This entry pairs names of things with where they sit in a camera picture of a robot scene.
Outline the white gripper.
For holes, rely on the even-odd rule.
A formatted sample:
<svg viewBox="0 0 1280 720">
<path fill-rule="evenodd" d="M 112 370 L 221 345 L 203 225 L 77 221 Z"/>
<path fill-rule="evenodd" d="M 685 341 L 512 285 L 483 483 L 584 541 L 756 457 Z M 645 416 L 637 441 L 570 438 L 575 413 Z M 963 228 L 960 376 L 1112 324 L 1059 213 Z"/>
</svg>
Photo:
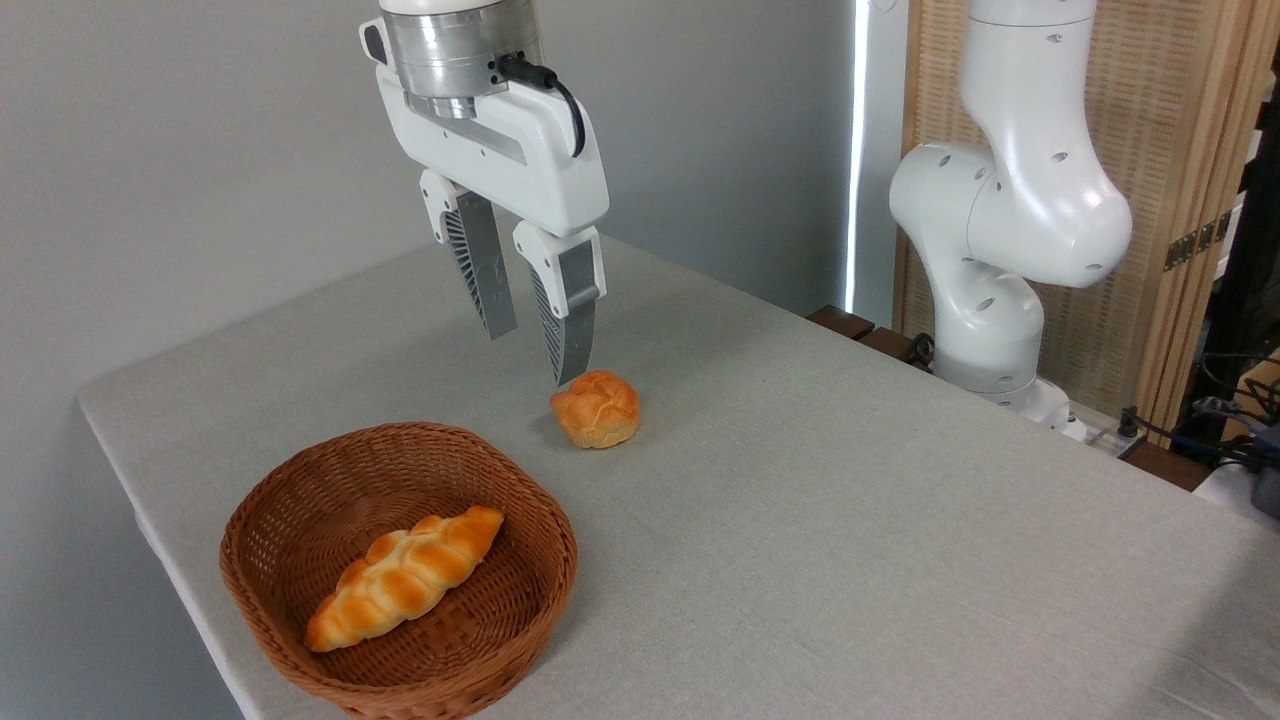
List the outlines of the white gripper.
<svg viewBox="0 0 1280 720">
<path fill-rule="evenodd" d="M 431 232 L 486 333 L 498 340 L 517 327 L 493 201 L 526 220 L 513 241 L 530 268 L 556 386 L 584 374 L 607 295 L 600 234 L 589 225 L 611 206 L 590 115 L 581 109 L 576 126 L 559 91 L 515 83 L 476 97 L 472 118 L 435 117 L 403 90 L 385 22 L 361 31 L 366 54 L 384 47 L 375 76 L 387 115 L 404 154 L 428 168 L 420 192 Z"/>
</svg>

